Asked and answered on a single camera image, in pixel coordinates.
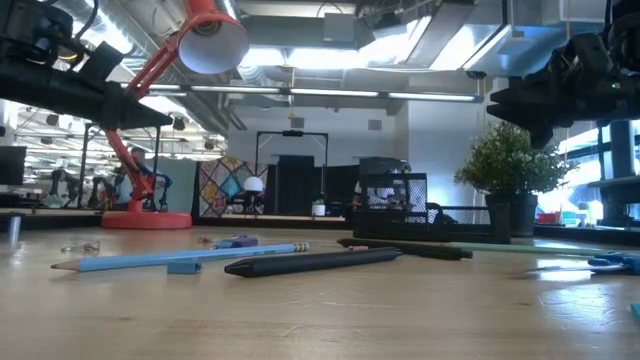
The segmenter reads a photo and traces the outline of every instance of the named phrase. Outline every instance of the pencil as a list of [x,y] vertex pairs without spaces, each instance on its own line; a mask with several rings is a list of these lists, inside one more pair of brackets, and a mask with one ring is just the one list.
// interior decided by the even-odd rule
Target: pencil
[[105,256],[67,261],[64,263],[51,265],[51,268],[80,272],[97,271],[140,266],[167,265],[175,261],[204,262],[245,256],[248,257],[271,254],[285,254],[293,252],[303,252],[309,250],[309,248],[309,243],[296,243],[284,245],[254,246],[248,248],[186,251],[169,254]]

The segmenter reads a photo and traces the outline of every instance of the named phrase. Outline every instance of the red object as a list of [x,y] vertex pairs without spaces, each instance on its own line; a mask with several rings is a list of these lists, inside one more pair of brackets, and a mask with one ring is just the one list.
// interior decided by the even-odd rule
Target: red object
[[[229,23],[244,28],[215,7],[213,0],[185,0],[187,20],[177,34],[170,36],[158,52],[145,67],[129,83],[128,90],[138,99],[143,98],[149,91],[149,86],[162,75],[178,56],[180,40],[188,32],[197,27],[210,27],[215,24]],[[190,228],[191,216],[188,214],[146,213],[142,211],[142,201],[153,195],[150,183],[153,179],[146,179],[133,157],[122,143],[115,129],[105,130],[109,144],[114,149],[118,159],[122,162],[133,185],[132,199],[127,206],[127,212],[109,212],[102,218],[102,227],[116,229],[184,229]]]
[[540,214],[538,215],[538,224],[555,224],[556,214]]

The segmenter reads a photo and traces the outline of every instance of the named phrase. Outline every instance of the computer monitor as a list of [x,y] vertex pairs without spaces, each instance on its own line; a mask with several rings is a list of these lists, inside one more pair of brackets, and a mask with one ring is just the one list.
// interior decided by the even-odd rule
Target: computer monitor
[[0,185],[22,185],[25,146],[0,146]]

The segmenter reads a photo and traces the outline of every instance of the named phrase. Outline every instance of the white object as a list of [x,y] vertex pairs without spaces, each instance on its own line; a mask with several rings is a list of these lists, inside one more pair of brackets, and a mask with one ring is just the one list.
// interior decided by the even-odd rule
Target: white object
[[313,216],[324,216],[324,214],[325,214],[325,205],[324,204],[311,205],[311,214]]
[[211,35],[194,29],[180,40],[180,60],[200,74],[219,74],[238,66],[249,51],[249,36],[240,26],[219,22]]
[[262,192],[264,184],[257,176],[250,176],[244,181],[244,191]]

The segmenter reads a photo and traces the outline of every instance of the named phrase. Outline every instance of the plant pot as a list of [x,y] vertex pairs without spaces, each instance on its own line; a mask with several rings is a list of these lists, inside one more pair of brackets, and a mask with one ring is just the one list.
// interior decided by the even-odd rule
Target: plant pot
[[[501,194],[490,194],[485,196],[485,201],[489,207],[489,216],[495,214],[495,209],[499,204],[509,204],[509,225],[511,228],[511,236],[514,237],[531,237],[533,236],[533,223],[536,216],[536,207],[538,206],[538,197],[536,195],[512,195],[505,196]],[[491,223],[499,222],[499,219],[491,218]]]

